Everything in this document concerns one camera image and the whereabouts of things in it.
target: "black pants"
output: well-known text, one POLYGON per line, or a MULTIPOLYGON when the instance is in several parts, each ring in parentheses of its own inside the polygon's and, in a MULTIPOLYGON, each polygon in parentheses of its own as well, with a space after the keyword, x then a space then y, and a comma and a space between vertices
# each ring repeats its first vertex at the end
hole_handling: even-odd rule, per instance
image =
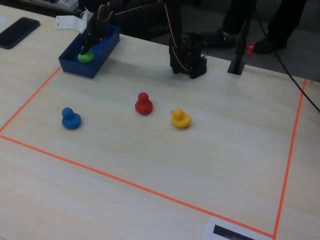
MULTIPOLYGON (((268 38, 274 45, 287 41, 297 27, 307 0, 282 0, 279 9, 269 23, 268 38)), ((224 17, 223 31, 227 34, 240 33, 249 14, 251 0, 231 0, 224 17)))

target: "blue plastic bin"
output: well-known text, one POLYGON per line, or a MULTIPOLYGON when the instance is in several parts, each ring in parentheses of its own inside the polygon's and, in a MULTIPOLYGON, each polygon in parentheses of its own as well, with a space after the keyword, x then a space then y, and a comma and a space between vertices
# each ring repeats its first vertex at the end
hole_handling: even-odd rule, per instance
POLYGON ((106 35, 100 44, 92 47, 94 59, 89 64, 78 61, 78 55, 83 44, 83 34, 79 34, 71 44, 60 55, 59 61, 64 72, 81 75, 88 78, 94 78, 101 66, 107 60, 120 40, 120 28, 108 25, 106 35))

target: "green rubber duck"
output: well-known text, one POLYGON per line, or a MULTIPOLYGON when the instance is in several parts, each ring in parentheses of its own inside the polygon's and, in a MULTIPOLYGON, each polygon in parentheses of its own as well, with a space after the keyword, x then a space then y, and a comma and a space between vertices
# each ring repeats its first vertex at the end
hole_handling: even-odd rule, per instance
POLYGON ((90 50, 86 54, 81 55, 79 53, 79 55, 78 55, 78 61, 82 64, 89 64, 94 60, 94 58, 95 57, 92 52, 92 48, 90 48, 90 50))

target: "blue rubber duck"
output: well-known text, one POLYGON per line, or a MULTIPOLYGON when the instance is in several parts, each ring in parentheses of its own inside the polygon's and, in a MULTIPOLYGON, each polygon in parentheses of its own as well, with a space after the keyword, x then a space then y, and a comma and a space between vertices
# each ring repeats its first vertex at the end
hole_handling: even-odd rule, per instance
POLYGON ((81 125, 81 117, 79 114, 74 113, 70 107, 62 110, 62 125, 67 129, 77 129, 81 125))

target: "red rubber duck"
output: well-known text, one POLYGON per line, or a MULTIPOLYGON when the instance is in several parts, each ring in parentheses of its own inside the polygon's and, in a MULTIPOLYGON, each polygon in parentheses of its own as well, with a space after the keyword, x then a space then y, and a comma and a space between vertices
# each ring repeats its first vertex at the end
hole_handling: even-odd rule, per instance
POLYGON ((154 105, 149 100, 148 94, 141 92, 138 95, 138 101, 135 104, 135 109, 138 113, 147 115, 152 112, 153 106, 154 105))

